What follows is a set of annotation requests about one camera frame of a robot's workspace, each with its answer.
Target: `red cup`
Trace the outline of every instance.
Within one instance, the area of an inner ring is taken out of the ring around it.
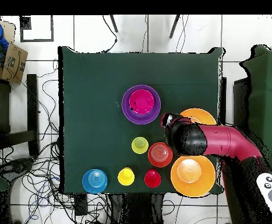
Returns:
[[[155,188],[161,184],[161,176],[155,169],[149,169],[144,177],[146,186]]]
[[[148,150],[148,160],[155,167],[165,167],[173,158],[173,152],[163,142],[157,142]]]

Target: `white tile floor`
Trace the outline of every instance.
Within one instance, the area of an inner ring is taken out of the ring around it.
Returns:
[[[23,76],[23,82],[27,74],[37,74],[41,76],[54,71],[58,58],[57,47],[68,46],[77,52],[95,53],[110,48],[114,43],[114,36],[105,25],[102,16],[56,16],[54,15],[54,42],[20,42],[20,22],[18,16],[1,16],[2,20],[11,22],[16,26],[15,44],[28,51],[27,64]],[[115,44],[112,53],[124,53],[129,51],[141,52],[143,36],[146,31],[145,15],[115,15],[114,16],[119,33],[118,42]],[[175,15],[149,15],[149,52],[171,53],[175,52],[179,37],[181,40],[177,51],[182,49],[184,36],[182,32],[182,19],[180,18],[174,36],[169,38],[169,33]],[[226,121],[233,123],[233,95],[232,87],[235,80],[246,77],[239,62],[250,57],[250,49],[255,44],[266,44],[272,48],[272,15],[184,15],[186,22],[185,43],[182,49],[184,53],[206,53],[213,47],[224,47],[226,53],[223,57],[222,74],[227,77],[227,116]],[[113,30],[109,16],[105,16],[107,23]],[[50,37],[49,16],[32,16],[32,30],[23,32],[24,39],[47,39]],[[147,35],[143,45],[143,52],[147,52]],[[56,109],[52,114],[51,121],[58,127],[58,71],[43,76],[38,79],[39,100],[49,112],[54,108],[54,101],[43,91],[51,95],[56,101]],[[12,85],[10,95],[10,124],[11,130],[23,131],[27,128],[27,94],[23,85]],[[42,135],[48,125],[48,117],[44,109],[40,106],[39,126],[41,148],[56,141],[55,131],[49,129],[46,135]],[[27,144],[14,146],[15,152],[9,158],[16,159],[29,155]],[[40,156],[40,160],[46,160],[50,156],[49,150],[45,150]],[[54,166],[54,171],[59,173],[58,166]],[[31,191],[36,191],[27,182],[27,177],[23,178],[24,185]],[[12,190],[11,204],[13,219],[20,219],[24,222],[29,217],[28,203],[32,192],[22,185],[21,179],[15,182]],[[175,209],[169,201],[164,201],[163,214],[172,212],[164,216],[164,224],[175,224],[176,213],[181,197],[174,193],[165,195],[164,200],[171,200],[175,204]],[[43,207],[35,213],[29,224],[44,224],[45,218],[50,215],[52,208],[46,206],[46,201],[42,202]],[[89,210],[94,210],[95,206],[90,203]],[[104,211],[99,211],[99,220],[105,221]],[[76,217],[77,221],[82,220],[81,216]],[[92,216],[87,215],[84,220],[92,220]],[[176,224],[225,224],[231,222],[225,194],[219,196],[209,195],[205,198],[183,198]],[[55,209],[45,224],[73,224],[67,217],[64,209]]]

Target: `cardboard box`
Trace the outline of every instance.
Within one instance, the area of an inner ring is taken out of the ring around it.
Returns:
[[[0,79],[21,84],[28,52],[13,44],[16,29],[14,24],[0,20],[0,25],[3,27],[3,37],[8,42],[4,67],[0,67]]]

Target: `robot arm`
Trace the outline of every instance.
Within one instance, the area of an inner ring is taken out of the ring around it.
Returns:
[[[272,224],[272,169],[257,146],[235,127],[192,123],[164,114],[168,146],[178,155],[216,155],[233,224]]]

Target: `yellow cup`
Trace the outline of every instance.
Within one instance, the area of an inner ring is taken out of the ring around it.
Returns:
[[[145,153],[148,150],[148,141],[141,136],[135,138],[132,142],[132,150],[140,155]]]
[[[118,173],[117,178],[120,184],[122,184],[123,186],[129,186],[135,180],[135,175],[133,174],[132,169],[130,169],[129,167],[125,167]]]

